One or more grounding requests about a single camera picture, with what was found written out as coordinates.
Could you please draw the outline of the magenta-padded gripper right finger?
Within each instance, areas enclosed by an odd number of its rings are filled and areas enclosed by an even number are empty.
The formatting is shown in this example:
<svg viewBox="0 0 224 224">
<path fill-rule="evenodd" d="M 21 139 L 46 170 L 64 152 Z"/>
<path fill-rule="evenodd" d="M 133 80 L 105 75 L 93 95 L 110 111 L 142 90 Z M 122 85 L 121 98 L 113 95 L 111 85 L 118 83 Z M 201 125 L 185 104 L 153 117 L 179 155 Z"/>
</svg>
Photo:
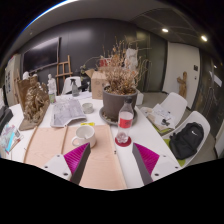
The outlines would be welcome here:
<svg viewBox="0 0 224 224">
<path fill-rule="evenodd" d="M 179 163 L 169 155 L 158 154 L 138 143 L 133 144 L 132 154 L 144 186 L 181 169 Z"/>
</svg>

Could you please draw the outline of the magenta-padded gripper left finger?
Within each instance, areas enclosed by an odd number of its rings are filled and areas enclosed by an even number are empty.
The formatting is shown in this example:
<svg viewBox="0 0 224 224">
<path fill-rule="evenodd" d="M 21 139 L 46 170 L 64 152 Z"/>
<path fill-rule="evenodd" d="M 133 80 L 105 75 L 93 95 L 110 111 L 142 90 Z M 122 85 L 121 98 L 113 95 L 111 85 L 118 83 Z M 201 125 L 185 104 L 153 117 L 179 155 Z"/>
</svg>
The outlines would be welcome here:
<svg viewBox="0 0 224 224">
<path fill-rule="evenodd" d="M 85 143 L 65 155 L 55 155 L 42 169 L 78 185 L 90 152 L 90 144 Z"/>
</svg>

